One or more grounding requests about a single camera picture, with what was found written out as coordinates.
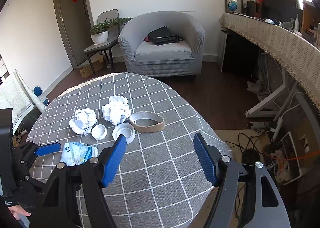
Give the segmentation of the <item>left hand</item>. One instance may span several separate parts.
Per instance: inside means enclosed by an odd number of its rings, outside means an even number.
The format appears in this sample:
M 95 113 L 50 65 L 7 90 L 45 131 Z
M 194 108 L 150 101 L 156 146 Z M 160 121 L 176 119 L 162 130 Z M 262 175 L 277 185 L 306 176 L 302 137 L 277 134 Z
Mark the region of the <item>left hand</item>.
M 8 207 L 11 214 L 15 217 L 16 220 L 20 220 L 21 216 L 29 217 L 31 213 L 25 211 L 20 205 Z

